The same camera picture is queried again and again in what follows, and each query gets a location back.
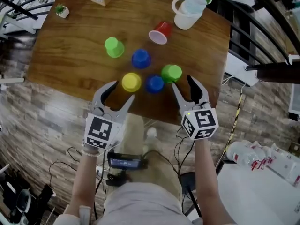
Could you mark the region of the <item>blue paper cup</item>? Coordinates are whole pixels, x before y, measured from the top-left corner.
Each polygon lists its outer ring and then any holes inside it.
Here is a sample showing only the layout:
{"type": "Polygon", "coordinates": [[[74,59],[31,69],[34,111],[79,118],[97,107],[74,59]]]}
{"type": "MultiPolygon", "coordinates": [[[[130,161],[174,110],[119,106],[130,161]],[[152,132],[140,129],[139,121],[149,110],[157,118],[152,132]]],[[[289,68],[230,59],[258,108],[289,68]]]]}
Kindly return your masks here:
{"type": "Polygon", "coordinates": [[[145,49],[137,49],[132,55],[132,65],[137,69],[145,69],[151,64],[151,56],[145,49]]]}
{"type": "Polygon", "coordinates": [[[159,75],[150,75],[146,79],[146,90],[149,93],[159,93],[165,87],[165,82],[163,78],[159,75]]]}

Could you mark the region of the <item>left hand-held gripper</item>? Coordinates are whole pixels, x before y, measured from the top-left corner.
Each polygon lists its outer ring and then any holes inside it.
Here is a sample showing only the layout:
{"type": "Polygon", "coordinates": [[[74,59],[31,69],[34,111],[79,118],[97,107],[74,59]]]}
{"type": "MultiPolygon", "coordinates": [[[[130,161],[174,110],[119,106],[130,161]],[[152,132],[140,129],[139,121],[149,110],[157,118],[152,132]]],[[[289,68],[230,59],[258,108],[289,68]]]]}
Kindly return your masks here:
{"type": "Polygon", "coordinates": [[[99,88],[93,97],[92,108],[86,118],[84,141],[98,149],[106,149],[119,135],[125,122],[126,114],[134,101],[132,95],[119,109],[105,107],[105,101],[118,85],[112,81],[99,88]]]}

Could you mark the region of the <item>black round stand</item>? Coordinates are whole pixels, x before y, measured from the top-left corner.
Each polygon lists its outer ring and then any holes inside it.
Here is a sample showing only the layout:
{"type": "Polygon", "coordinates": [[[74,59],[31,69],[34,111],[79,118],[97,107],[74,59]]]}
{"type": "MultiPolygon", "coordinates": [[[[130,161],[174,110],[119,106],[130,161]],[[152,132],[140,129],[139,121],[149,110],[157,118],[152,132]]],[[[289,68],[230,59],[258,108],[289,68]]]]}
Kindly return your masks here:
{"type": "Polygon", "coordinates": [[[197,200],[195,199],[193,195],[193,191],[195,191],[195,172],[186,172],[179,176],[179,181],[181,183],[182,187],[182,212],[187,217],[194,209],[197,213],[197,215],[201,218],[202,214],[200,211],[200,208],[198,206],[197,200]],[[192,205],[189,209],[184,210],[184,204],[185,204],[185,198],[190,199],[192,202],[192,205]]]}

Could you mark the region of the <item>pack of water bottles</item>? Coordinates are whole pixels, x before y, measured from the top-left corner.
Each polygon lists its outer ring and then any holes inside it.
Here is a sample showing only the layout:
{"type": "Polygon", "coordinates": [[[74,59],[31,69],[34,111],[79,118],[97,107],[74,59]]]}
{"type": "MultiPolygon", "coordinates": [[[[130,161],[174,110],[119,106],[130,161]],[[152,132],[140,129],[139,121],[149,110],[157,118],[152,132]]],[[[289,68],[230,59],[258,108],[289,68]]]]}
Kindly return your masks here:
{"type": "Polygon", "coordinates": [[[235,141],[228,146],[225,154],[229,160],[252,171],[263,170],[277,159],[270,147],[261,146],[258,141],[235,141]]]}

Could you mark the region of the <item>red paper cup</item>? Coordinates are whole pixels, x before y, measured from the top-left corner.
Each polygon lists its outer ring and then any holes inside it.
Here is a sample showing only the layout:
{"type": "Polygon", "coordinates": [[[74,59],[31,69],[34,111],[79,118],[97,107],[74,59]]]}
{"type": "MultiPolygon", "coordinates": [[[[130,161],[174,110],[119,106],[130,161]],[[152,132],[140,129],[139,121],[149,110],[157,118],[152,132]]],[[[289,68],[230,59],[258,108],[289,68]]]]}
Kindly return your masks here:
{"type": "Polygon", "coordinates": [[[160,22],[148,33],[150,40],[158,45],[165,45],[172,31],[171,24],[166,21],[160,22]]]}

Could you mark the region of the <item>green paper cup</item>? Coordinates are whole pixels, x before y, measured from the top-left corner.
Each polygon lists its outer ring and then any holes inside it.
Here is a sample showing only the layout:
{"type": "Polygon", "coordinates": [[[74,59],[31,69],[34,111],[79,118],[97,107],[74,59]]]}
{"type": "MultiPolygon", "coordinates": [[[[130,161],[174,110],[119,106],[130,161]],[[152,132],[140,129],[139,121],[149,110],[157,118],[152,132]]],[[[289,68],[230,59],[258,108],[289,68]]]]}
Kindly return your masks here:
{"type": "Polygon", "coordinates": [[[166,65],[161,71],[162,79],[165,83],[177,82],[182,75],[181,67],[178,65],[166,65]]]}
{"type": "Polygon", "coordinates": [[[105,48],[107,54],[112,58],[120,57],[125,51],[123,43],[115,37],[110,37],[105,41],[105,48]]]}

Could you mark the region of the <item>small potted plant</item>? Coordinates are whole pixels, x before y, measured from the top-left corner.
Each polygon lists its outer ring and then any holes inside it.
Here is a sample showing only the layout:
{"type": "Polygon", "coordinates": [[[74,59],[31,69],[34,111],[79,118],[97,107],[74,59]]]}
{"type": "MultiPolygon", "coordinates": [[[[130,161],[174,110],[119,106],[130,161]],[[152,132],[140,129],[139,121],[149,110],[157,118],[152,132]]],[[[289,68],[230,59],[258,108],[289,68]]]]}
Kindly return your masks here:
{"type": "Polygon", "coordinates": [[[69,9],[62,4],[58,4],[55,7],[55,11],[56,11],[56,15],[58,15],[61,18],[66,18],[69,15],[69,9]]]}

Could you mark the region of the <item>yellow black striped tape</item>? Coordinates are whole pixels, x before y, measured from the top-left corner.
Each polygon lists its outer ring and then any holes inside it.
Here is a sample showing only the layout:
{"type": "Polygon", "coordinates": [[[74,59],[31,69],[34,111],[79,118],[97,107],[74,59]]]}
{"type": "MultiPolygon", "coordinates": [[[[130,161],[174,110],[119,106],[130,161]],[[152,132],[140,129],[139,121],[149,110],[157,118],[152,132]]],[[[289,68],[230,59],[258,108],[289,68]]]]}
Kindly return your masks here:
{"type": "Polygon", "coordinates": [[[227,141],[227,143],[226,143],[225,149],[224,149],[224,151],[223,151],[223,153],[222,153],[222,157],[221,157],[222,159],[224,158],[225,153],[226,153],[226,151],[227,151],[227,149],[228,149],[228,147],[229,147],[229,145],[230,145],[230,142],[231,142],[231,140],[232,140],[232,138],[233,138],[233,134],[234,134],[234,131],[235,131],[235,128],[236,128],[236,125],[237,125],[238,116],[239,116],[239,113],[240,113],[240,107],[241,107],[241,102],[242,102],[242,95],[243,95],[243,93],[241,92],[241,93],[240,93],[240,98],[239,98],[238,107],[237,107],[237,111],[236,111],[236,115],[235,115],[235,119],[234,119],[234,124],[233,124],[233,126],[232,126],[232,129],[231,129],[231,132],[230,132],[228,141],[227,141]]]}

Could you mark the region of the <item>person's white shoe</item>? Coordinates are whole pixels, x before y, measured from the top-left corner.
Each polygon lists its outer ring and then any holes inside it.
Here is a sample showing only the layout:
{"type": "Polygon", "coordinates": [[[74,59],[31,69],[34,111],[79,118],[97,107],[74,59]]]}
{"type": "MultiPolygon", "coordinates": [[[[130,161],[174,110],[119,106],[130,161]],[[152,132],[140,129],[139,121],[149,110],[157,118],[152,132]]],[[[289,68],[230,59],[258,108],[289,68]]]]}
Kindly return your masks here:
{"type": "Polygon", "coordinates": [[[163,144],[157,138],[157,130],[155,127],[150,127],[147,130],[145,144],[148,150],[163,151],[163,144]]]}

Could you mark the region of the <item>yellow paper cup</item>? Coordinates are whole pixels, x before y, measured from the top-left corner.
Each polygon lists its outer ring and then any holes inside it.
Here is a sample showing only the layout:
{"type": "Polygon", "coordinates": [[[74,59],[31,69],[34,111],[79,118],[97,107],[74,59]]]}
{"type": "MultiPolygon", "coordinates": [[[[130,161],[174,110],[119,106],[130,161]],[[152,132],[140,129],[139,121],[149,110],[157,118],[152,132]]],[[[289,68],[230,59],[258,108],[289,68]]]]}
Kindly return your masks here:
{"type": "Polygon", "coordinates": [[[136,92],[140,89],[142,80],[136,73],[127,73],[123,76],[121,85],[128,92],[136,92]]]}

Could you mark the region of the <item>white table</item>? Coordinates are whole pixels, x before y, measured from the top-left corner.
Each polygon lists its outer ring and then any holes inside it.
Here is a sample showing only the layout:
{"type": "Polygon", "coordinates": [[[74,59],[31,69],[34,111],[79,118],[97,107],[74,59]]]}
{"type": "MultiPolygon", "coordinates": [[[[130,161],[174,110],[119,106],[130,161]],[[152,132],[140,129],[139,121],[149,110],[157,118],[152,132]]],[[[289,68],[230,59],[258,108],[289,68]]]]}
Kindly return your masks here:
{"type": "Polygon", "coordinates": [[[300,225],[300,189],[271,169],[224,164],[217,178],[221,200],[238,225],[300,225]]]}

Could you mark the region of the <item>black monitor mount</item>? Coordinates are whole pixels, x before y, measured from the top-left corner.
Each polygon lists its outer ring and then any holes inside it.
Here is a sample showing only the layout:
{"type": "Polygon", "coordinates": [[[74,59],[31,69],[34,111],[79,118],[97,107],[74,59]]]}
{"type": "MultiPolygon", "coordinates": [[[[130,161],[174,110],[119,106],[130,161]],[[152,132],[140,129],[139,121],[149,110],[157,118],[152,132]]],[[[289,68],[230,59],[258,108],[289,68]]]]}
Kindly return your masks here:
{"type": "Polygon", "coordinates": [[[121,170],[121,172],[116,175],[109,173],[107,175],[106,185],[112,187],[121,187],[127,182],[132,182],[132,179],[126,173],[126,170],[121,170]]]}

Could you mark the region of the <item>pile of white packets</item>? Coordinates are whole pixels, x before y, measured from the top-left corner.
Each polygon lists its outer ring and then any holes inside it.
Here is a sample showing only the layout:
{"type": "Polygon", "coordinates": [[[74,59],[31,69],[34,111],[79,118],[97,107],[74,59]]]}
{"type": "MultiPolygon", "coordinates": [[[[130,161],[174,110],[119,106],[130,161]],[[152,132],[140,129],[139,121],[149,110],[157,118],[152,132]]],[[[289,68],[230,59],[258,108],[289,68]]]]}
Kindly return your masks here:
{"type": "Polygon", "coordinates": [[[249,147],[259,158],[258,168],[268,167],[293,187],[300,189],[300,158],[284,151],[275,143],[268,147],[254,141],[249,147]]]}

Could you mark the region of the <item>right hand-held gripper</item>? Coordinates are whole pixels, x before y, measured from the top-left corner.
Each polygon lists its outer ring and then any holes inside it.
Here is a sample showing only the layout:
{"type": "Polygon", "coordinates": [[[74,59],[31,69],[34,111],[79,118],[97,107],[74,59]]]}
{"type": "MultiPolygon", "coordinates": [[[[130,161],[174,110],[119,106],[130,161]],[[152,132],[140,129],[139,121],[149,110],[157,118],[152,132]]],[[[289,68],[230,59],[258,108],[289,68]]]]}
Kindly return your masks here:
{"type": "Polygon", "coordinates": [[[219,127],[215,108],[201,108],[193,110],[197,105],[209,102],[209,94],[206,88],[194,77],[187,75],[190,86],[192,102],[188,102],[182,96],[177,85],[173,82],[172,89],[182,113],[181,125],[191,140],[207,139],[213,136],[219,127]]]}

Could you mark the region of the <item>person's right forearm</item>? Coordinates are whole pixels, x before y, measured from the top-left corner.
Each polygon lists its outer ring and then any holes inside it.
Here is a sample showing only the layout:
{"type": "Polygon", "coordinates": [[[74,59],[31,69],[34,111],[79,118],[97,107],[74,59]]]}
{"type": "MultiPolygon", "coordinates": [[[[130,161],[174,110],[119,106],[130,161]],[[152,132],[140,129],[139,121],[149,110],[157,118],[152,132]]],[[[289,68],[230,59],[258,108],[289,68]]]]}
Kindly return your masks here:
{"type": "Polygon", "coordinates": [[[203,225],[233,225],[218,190],[218,178],[207,139],[195,141],[195,181],[203,225]]]}

